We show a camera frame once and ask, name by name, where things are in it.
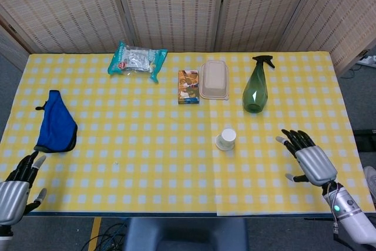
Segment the spray nozzle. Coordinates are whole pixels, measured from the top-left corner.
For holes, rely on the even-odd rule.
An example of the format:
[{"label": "spray nozzle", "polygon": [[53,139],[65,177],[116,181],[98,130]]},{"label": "spray nozzle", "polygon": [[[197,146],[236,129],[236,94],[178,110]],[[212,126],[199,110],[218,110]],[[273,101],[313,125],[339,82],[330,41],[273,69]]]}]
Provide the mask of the spray nozzle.
[{"label": "spray nozzle", "polygon": [[272,58],[273,56],[271,55],[260,55],[260,56],[252,57],[252,59],[257,61],[256,64],[263,64],[264,62],[266,62],[269,66],[271,66],[272,68],[275,68],[273,63],[271,63]]}]

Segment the blue cloth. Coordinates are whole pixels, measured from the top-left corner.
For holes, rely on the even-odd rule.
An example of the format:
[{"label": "blue cloth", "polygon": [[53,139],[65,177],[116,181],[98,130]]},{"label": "blue cloth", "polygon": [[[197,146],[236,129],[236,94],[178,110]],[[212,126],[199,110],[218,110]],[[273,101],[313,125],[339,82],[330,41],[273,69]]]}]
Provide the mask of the blue cloth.
[{"label": "blue cloth", "polygon": [[65,107],[60,92],[49,91],[48,101],[36,110],[45,110],[45,114],[34,150],[45,153],[72,150],[76,145],[77,124]]}]

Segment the snack bag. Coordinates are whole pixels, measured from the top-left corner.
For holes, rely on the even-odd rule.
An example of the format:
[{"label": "snack bag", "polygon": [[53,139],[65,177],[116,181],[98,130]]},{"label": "snack bag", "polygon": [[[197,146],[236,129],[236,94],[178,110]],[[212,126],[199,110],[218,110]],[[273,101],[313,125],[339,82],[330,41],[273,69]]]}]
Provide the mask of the snack bag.
[{"label": "snack bag", "polygon": [[119,47],[112,57],[107,72],[149,72],[153,82],[158,83],[157,74],[159,73],[165,59],[167,49],[147,49],[129,46],[120,41]]}]

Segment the white cup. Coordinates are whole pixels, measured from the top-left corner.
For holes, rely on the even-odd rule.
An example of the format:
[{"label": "white cup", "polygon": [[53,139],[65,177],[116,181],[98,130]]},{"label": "white cup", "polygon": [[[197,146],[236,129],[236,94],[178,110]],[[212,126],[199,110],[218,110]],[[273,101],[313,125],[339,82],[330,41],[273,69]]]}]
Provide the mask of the white cup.
[{"label": "white cup", "polygon": [[224,129],[216,138],[216,145],[222,151],[228,151],[234,148],[236,139],[235,130]]}]

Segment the robot finger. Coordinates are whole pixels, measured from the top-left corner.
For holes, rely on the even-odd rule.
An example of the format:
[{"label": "robot finger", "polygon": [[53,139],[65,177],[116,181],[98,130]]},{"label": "robot finger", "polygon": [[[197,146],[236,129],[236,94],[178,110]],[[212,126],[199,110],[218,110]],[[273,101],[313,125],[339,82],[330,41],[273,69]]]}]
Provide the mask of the robot finger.
[{"label": "robot finger", "polygon": [[288,137],[288,139],[291,141],[291,143],[294,145],[294,147],[295,147],[297,150],[300,150],[300,149],[303,148],[303,147],[300,145],[299,141],[296,139],[296,137],[293,136],[293,135],[291,134],[291,132],[289,132],[288,130],[283,129],[283,130],[282,130],[282,133],[284,133],[284,134]]},{"label": "robot finger", "polygon": [[292,145],[286,138],[282,138],[281,136],[277,136],[276,137],[276,141],[282,143],[284,146],[286,146],[287,150],[294,156],[294,158],[296,159],[296,156],[295,156],[295,152],[297,151],[296,148],[294,147],[294,145]]},{"label": "robot finger", "polygon": [[307,135],[305,132],[303,132],[302,130],[298,130],[298,133],[302,138],[304,138],[304,140],[309,144],[309,146],[316,146],[316,144],[313,142],[310,136]]},{"label": "robot finger", "polygon": [[29,188],[32,187],[34,180],[36,178],[36,174],[38,173],[39,168],[42,166],[45,160],[46,155],[43,155],[42,157],[38,158],[38,160],[36,160],[35,163],[32,165],[30,172],[27,175],[27,178],[25,179],[26,182],[30,183]]},{"label": "robot finger", "polygon": [[295,176],[293,179],[295,182],[309,182],[306,175]]},{"label": "robot finger", "polygon": [[294,130],[291,130],[290,132],[293,136],[295,136],[299,140],[299,142],[302,144],[303,148],[309,147],[308,143],[301,137],[301,135],[299,133],[297,133]]},{"label": "robot finger", "polygon": [[21,169],[21,172],[19,174],[19,179],[17,179],[17,180],[20,180],[22,182],[26,182],[27,177],[28,177],[28,175],[30,174],[30,171],[31,171],[31,166],[34,162],[34,159],[38,155],[38,153],[39,153],[38,151],[34,151],[33,154],[31,154],[29,156],[29,158],[27,158],[26,162],[22,165],[22,169]]},{"label": "robot finger", "polygon": [[19,175],[21,174],[21,170],[24,167],[24,164],[26,163],[26,160],[30,157],[30,155],[27,155],[22,158],[21,161],[19,161],[17,168],[9,174],[7,179],[5,181],[11,181],[11,180],[17,180],[19,178]]},{"label": "robot finger", "polygon": [[43,188],[41,192],[39,193],[38,197],[34,200],[34,202],[26,205],[23,215],[27,215],[34,209],[38,208],[42,204],[44,198],[46,197],[46,194],[47,194],[47,189]]}]

